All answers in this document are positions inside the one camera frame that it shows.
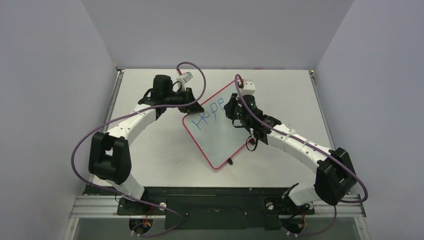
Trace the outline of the pink-framed whiteboard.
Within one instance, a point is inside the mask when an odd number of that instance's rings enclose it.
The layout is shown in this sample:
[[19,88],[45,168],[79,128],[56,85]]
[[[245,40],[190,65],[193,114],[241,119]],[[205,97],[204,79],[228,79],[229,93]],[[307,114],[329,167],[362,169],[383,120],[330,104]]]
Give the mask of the pink-framed whiteboard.
[[236,92],[231,81],[201,104],[204,112],[182,118],[182,125],[214,170],[244,148],[250,137],[245,129],[235,128],[225,114],[224,106]]

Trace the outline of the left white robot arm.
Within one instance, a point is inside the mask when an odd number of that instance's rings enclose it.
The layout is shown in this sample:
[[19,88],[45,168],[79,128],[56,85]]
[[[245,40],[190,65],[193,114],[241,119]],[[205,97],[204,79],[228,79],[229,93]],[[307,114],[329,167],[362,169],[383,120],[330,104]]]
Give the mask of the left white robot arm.
[[204,108],[195,101],[193,90],[186,84],[192,79],[190,72],[172,81],[168,75],[158,74],[131,113],[131,116],[106,132],[96,132],[91,139],[88,171],[110,183],[123,195],[133,197],[129,208],[136,215],[149,209],[143,194],[145,188],[131,175],[130,145],[139,134],[156,121],[168,108],[182,113],[203,113]]

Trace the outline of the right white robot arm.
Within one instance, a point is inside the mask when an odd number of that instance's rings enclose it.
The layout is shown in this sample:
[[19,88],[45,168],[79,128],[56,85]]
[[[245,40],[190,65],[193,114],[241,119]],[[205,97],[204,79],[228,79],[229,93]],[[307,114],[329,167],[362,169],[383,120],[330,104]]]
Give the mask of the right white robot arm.
[[278,119],[257,108],[253,95],[239,98],[232,93],[224,105],[225,115],[238,128],[245,129],[256,143],[278,148],[307,166],[314,174],[312,183],[295,183],[282,196],[282,207],[296,213],[302,205],[324,201],[337,205],[358,182],[349,154],[342,148],[336,150],[315,144],[296,134]]

